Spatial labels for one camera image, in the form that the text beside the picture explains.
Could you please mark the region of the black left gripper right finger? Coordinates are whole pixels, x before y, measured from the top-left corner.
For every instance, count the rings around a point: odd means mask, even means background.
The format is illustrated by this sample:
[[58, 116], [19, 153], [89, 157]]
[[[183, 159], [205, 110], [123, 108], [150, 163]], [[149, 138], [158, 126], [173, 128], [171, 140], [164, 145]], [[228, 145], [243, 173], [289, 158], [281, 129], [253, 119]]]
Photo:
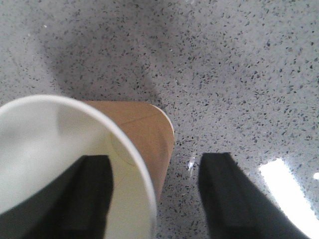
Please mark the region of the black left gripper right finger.
[[305, 239], [244, 174], [230, 153], [204, 153], [198, 175], [212, 239]]

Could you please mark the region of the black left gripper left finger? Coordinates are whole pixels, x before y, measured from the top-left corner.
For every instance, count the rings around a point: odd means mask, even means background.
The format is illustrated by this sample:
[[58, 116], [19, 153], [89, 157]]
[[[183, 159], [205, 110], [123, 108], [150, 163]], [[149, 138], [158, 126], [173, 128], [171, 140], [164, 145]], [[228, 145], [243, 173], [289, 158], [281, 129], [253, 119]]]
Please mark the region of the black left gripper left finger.
[[108, 156], [82, 156], [42, 190], [1, 214], [0, 237], [102, 239], [113, 188]]

